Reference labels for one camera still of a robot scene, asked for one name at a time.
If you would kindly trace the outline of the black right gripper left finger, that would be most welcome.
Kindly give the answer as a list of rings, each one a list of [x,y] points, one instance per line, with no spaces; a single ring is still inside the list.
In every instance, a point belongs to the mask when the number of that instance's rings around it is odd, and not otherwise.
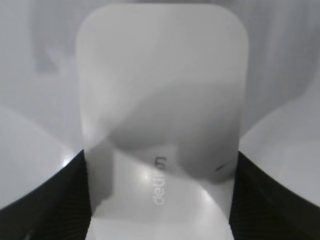
[[[80,151],[57,174],[0,210],[2,240],[84,240],[92,216]]]

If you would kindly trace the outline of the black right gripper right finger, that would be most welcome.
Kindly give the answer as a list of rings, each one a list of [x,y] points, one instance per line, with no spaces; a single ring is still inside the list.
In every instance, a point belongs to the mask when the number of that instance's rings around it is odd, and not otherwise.
[[[236,240],[318,240],[320,208],[239,152],[229,224]]]

